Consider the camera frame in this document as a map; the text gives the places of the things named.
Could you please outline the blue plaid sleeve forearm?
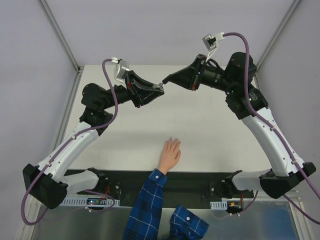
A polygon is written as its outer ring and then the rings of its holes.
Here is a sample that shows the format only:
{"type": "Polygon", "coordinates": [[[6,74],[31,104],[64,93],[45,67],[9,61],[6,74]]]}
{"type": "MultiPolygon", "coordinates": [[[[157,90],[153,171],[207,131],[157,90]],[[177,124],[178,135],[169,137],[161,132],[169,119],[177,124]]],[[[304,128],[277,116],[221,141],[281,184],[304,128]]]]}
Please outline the blue plaid sleeve forearm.
{"type": "Polygon", "coordinates": [[[124,240],[156,240],[162,216],[167,176],[154,169],[144,182],[131,209],[124,240]]]}

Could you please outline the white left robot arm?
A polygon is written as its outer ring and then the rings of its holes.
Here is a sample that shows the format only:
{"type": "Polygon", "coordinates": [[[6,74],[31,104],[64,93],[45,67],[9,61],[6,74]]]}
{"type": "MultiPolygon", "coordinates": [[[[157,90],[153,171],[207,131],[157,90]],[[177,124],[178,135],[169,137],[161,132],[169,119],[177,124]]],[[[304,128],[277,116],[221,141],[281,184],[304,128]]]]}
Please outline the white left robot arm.
{"type": "Polygon", "coordinates": [[[50,210],[58,207],[67,195],[90,190],[99,195],[105,191],[105,175],[95,168],[82,173],[65,176],[70,165],[82,151],[100,137],[107,129],[113,114],[106,109],[115,104],[131,101],[140,108],[164,95],[163,85],[140,78],[129,71],[124,85],[115,85],[113,90],[89,83],[82,90],[81,103],[85,106],[74,130],[46,159],[36,166],[28,164],[22,174],[26,190],[50,210]]]}

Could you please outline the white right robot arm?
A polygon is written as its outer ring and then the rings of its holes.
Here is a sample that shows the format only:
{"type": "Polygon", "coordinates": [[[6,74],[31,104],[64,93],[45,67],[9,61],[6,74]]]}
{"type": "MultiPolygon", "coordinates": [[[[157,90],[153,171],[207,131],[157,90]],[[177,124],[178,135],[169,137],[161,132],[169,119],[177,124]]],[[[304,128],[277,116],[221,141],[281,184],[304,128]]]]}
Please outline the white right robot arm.
{"type": "Polygon", "coordinates": [[[197,55],[191,65],[167,76],[163,84],[170,82],[191,91],[205,85],[223,91],[227,106],[255,136],[271,165],[270,169],[262,171],[232,173],[216,187],[217,193],[224,198],[234,198],[244,190],[258,190],[273,199],[282,197],[312,175],[315,165],[305,162],[290,145],[284,146],[280,140],[283,134],[268,102],[251,83],[248,98],[245,97],[244,52],[233,53],[225,69],[205,59],[205,55],[197,55]]]}

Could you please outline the person's left hand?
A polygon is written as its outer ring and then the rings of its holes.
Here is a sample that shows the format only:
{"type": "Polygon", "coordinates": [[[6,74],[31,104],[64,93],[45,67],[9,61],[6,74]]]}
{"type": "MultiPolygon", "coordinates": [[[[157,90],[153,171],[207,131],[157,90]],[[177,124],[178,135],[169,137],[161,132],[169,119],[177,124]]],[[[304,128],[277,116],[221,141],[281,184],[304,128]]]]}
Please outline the person's left hand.
{"type": "Polygon", "coordinates": [[[168,171],[175,167],[179,162],[181,157],[180,145],[181,141],[178,138],[175,140],[170,138],[165,142],[157,167],[157,169],[164,175],[166,175],[168,171]]]}

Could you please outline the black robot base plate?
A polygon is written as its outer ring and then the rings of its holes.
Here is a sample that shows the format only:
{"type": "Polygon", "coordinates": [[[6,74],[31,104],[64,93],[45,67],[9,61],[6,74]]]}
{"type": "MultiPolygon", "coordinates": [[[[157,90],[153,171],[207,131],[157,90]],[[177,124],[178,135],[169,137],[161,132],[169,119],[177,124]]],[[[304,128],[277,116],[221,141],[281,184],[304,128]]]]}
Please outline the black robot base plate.
{"type": "MultiPolygon", "coordinates": [[[[121,207],[132,207],[150,171],[103,170],[110,195],[121,207]]],[[[216,187],[229,172],[168,172],[164,187],[163,206],[175,208],[181,204],[189,209],[209,209],[211,202],[219,202],[216,187]]]]}

